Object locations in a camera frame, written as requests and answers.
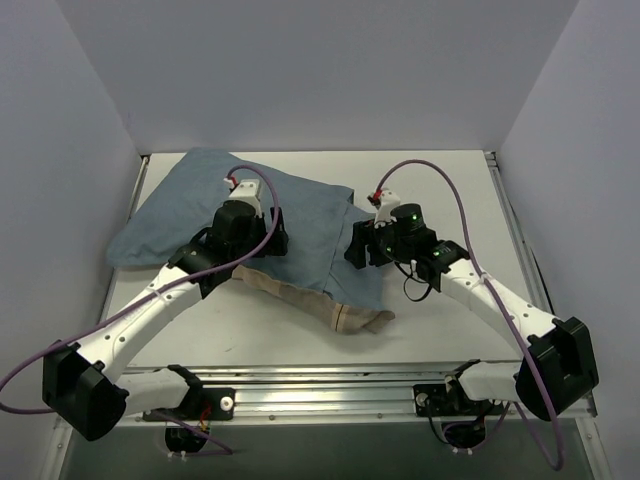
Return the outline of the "blue-grey pillowcase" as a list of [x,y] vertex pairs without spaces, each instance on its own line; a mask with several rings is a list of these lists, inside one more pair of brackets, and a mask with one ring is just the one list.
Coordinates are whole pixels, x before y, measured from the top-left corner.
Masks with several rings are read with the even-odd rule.
[[[194,148],[170,170],[132,219],[110,242],[106,260],[116,268],[160,265],[210,225],[228,197],[223,178],[242,159]],[[249,268],[294,287],[328,295],[351,307],[384,310],[383,279],[375,269],[355,269],[344,258],[354,223],[368,214],[353,205],[353,191],[262,167],[275,186],[289,236],[281,258],[253,258]]]

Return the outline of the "blue striped pillowcase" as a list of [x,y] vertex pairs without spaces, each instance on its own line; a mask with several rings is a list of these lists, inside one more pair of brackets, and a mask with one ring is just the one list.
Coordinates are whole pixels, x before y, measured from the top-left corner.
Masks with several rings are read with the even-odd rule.
[[327,293],[300,288],[271,278],[266,273],[245,266],[238,266],[232,273],[234,280],[266,292],[315,317],[332,331],[351,335],[362,331],[380,333],[395,319],[389,310],[355,307],[333,300]]

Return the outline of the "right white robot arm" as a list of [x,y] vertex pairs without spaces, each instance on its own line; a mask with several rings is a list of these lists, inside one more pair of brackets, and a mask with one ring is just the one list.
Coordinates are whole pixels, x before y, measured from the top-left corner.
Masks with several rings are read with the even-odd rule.
[[467,249],[438,238],[415,203],[394,206],[383,221],[354,223],[344,257],[357,269],[409,267],[429,291],[465,306],[520,355],[520,361],[471,360],[458,367],[443,390],[455,412],[496,400],[520,403],[548,421],[599,383],[591,335],[581,320],[561,320],[496,281]]

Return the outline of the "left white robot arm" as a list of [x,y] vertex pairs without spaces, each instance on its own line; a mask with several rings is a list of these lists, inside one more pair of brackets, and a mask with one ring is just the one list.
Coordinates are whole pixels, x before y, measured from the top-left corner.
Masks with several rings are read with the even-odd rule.
[[44,402],[88,441],[102,438],[127,415],[198,418],[213,402],[187,368],[172,364],[150,373],[124,371],[176,317],[228,281],[237,265],[286,254],[281,207],[271,207],[270,214],[266,219],[246,201],[226,200],[212,224],[179,247],[112,320],[45,355]]

